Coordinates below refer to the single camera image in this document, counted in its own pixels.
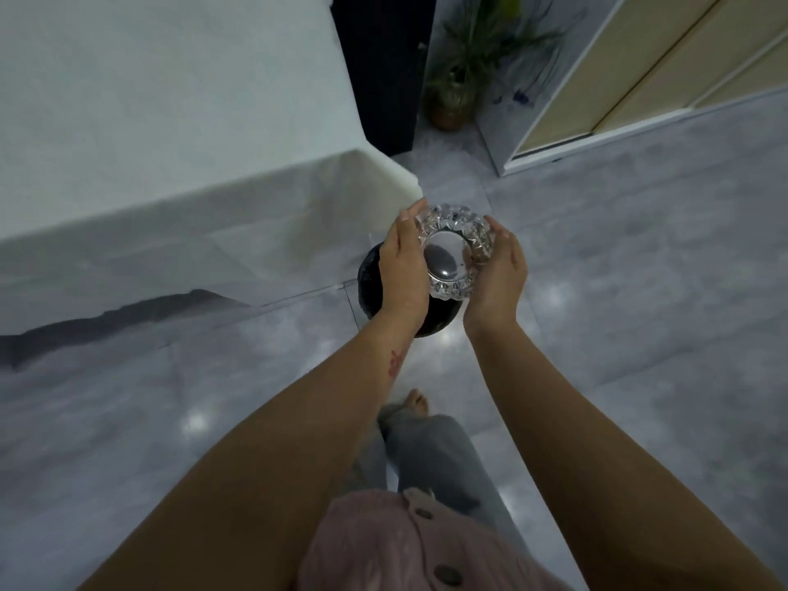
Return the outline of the person's right hand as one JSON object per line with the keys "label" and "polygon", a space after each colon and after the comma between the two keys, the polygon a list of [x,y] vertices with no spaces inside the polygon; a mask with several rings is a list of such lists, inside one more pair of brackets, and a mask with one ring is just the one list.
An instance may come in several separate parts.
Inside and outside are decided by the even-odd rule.
{"label": "person's right hand", "polygon": [[517,309],[529,274],[527,259],[517,237],[516,247],[492,249],[487,263],[479,268],[463,317],[473,345],[520,328]]}

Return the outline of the person's left hand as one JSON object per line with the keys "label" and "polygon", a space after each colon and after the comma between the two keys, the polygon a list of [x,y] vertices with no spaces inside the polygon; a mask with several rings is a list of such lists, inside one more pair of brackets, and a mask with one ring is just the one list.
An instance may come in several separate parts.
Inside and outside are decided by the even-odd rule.
{"label": "person's left hand", "polygon": [[429,277],[419,233],[398,232],[394,220],[380,248],[380,312],[416,334],[426,318]]}

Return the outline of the clear cut glass ashtray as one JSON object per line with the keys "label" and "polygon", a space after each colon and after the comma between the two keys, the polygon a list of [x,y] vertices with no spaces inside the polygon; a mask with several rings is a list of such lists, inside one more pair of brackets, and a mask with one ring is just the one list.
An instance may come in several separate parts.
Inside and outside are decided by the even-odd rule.
{"label": "clear cut glass ashtray", "polygon": [[478,273],[492,257],[488,222],[465,206],[428,206],[415,218],[430,295],[464,301],[471,296]]}

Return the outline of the person's left forearm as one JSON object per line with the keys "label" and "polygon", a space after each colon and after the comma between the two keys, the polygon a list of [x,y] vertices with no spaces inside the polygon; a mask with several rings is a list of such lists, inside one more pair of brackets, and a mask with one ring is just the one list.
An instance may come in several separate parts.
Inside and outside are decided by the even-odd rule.
{"label": "person's left forearm", "polygon": [[79,590],[290,589],[425,316],[382,308],[212,446]]}

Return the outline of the person's right forearm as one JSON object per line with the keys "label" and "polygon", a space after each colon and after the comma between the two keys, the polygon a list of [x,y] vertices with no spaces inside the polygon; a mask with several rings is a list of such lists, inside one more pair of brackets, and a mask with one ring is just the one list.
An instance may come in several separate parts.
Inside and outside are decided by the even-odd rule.
{"label": "person's right forearm", "polygon": [[467,317],[464,325],[491,397],[591,591],[784,591],[516,321]]}

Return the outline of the black round trash bin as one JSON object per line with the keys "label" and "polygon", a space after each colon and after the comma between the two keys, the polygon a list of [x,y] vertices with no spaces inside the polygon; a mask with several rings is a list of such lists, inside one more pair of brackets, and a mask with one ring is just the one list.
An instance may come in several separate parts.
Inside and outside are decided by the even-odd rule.
{"label": "black round trash bin", "polygon": [[[358,291],[356,299],[360,310],[368,320],[380,311],[382,306],[382,283],[380,279],[380,248],[383,243],[372,247],[362,261],[357,274]],[[416,338],[430,337],[448,327],[458,316],[463,301],[429,297],[428,312]]]}

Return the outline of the dark door panel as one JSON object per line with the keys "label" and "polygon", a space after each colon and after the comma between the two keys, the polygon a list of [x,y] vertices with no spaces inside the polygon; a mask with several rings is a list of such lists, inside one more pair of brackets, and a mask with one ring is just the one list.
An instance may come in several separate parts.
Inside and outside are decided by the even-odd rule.
{"label": "dark door panel", "polygon": [[364,134],[388,157],[412,150],[438,0],[332,0]]}

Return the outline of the green potted plant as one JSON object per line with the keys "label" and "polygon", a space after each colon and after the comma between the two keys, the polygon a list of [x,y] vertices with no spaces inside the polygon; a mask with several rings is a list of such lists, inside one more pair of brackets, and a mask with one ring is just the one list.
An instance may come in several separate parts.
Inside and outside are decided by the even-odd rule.
{"label": "green potted plant", "polygon": [[487,106],[530,107],[549,84],[578,18],[552,23],[553,0],[462,0],[442,22],[424,105],[429,123],[458,131]]}

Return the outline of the white framed wooden cabinet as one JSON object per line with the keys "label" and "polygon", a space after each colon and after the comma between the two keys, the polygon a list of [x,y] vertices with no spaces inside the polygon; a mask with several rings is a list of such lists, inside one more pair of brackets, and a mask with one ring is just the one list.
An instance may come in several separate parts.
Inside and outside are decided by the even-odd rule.
{"label": "white framed wooden cabinet", "polygon": [[788,89],[788,0],[615,0],[528,98],[500,176]]}

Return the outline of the grey jeans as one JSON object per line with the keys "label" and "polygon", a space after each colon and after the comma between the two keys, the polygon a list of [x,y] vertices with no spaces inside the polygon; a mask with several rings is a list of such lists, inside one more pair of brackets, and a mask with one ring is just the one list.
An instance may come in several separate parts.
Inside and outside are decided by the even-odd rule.
{"label": "grey jeans", "polygon": [[340,495],[388,490],[387,467],[398,490],[417,488],[459,514],[495,530],[523,555],[529,549],[469,435],[448,415],[421,415],[405,404],[385,405],[369,430]]}

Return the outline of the white marble counter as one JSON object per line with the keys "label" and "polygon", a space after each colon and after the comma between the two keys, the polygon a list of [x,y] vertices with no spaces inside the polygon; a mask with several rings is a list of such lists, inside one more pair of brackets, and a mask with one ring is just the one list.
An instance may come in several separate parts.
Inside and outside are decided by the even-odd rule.
{"label": "white marble counter", "polygon": [[209,294],[336,283],[422,197],[334,0],[0,0],[0,369]]}

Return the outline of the pink knitted cardigan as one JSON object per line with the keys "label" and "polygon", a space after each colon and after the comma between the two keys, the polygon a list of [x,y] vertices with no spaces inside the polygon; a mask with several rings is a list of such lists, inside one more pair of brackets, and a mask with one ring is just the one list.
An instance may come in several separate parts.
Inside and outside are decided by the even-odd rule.
{"label": "pink knitted cardigan", "polygon": [[574,591],[495,530],[410,488],[330,503],[293,591]]}

